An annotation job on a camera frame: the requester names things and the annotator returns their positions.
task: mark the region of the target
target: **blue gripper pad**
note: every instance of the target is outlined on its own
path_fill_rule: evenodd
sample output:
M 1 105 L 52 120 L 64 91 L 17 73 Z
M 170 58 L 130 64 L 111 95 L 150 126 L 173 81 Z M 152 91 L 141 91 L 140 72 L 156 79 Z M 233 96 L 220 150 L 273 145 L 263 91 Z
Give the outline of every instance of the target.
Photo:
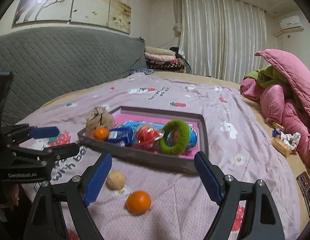
M 85 206 L 88 207 L 92 202 L 96 201 L 111 167 L 112 156 L 107 153 L 96 169 L 96 172 L 92 176 L 91 180 L 86 184 L 86 194 L 83 199 Z
M 29 136 L 34 139 L 56 137 L 59 134 L 60 130 L 56 126 L 34 128 L 29 132 Z
M 223 197 L 220 193 L 219 184 L 199 153 L 195 154 L 194 165 L 209 198 L 220 205 Z

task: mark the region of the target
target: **gray tray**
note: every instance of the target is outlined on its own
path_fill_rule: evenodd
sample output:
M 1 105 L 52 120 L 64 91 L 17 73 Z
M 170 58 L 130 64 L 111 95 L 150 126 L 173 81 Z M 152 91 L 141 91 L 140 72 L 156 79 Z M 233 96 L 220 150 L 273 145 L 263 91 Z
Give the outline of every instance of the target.
M 208 138 L 205 121 L 202 115 L 193 113 L 183 113 L 177 111 L 119 106 L 110 111 L 110 114 L 117 115 L 135 114 L 147 117 L 161 117 L 165 119 L 180 119 L 185 122 L 196 122 L 198 124 L 198 145 L 199 150 L 203 151 L 207 157 L 209 156 Z M 182 172 L 186 174 L 197 174 L 194 167 L 194 160 L 179 158 L 178 156 L 166 154 L 153 154 L 140 149 L 133 149 L 130 147 L 118 147 L 113 143 L 98 141 L 85 136 L 85 128 L 78 132 L 80 144 L 90 147 L 97 152 L 108 152 L 112 157 L 119 158 L 128 162 L 149 166 L 152 168 Z

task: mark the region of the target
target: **air conditioner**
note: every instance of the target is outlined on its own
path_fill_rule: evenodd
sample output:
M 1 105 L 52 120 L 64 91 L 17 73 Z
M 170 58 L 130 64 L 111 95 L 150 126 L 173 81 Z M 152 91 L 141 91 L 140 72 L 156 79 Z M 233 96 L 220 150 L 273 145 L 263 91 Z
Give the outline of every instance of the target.
M 300 18 L 298 15 L 282 19 L 280 20 L 279 23 L 280 23 L 280 27 L 282 28 L 282 30 L 302 27 L 300 23 Z

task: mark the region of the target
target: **stack of blankets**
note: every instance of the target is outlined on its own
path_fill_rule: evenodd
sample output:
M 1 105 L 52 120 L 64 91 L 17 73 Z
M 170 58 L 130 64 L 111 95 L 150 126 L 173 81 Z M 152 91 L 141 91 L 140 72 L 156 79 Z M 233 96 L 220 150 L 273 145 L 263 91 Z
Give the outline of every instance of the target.
M 175 52 L 168 49 L 145 47 L 145 59 L 147 68 L 155 71 L 170 71 L 186 73 L 184 62 L 176 58 Z

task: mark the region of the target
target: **green fuzzy ring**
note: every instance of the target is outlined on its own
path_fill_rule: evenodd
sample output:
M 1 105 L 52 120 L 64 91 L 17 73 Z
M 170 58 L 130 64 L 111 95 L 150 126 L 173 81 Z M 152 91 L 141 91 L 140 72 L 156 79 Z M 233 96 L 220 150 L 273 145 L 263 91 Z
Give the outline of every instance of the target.
M 179 139 L 173 147 L 170 147 L 166 144 L 167 137 L 169 133 L 175 129 L 178 129 Z M 188 142 L 190 140 L 190 129 L 188 127 L 188 124 L 186 124 L 182 120 L 172 120 L 163 127 L 163 130 L 164 136 L 159 139 L 159 148 L 163 153 L 170 155 L 179 155 L 186 150 Z

